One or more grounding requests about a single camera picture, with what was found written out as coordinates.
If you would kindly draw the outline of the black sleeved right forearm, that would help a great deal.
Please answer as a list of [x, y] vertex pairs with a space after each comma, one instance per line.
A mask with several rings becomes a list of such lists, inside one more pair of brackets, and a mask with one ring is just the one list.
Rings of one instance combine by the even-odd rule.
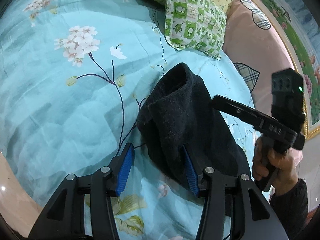
[[274, 194], [270, 205], [279, 218], [289, 239], [294, 239], [304, 229], [308, 215], [308, 191], [304, 180], [287, 193]]

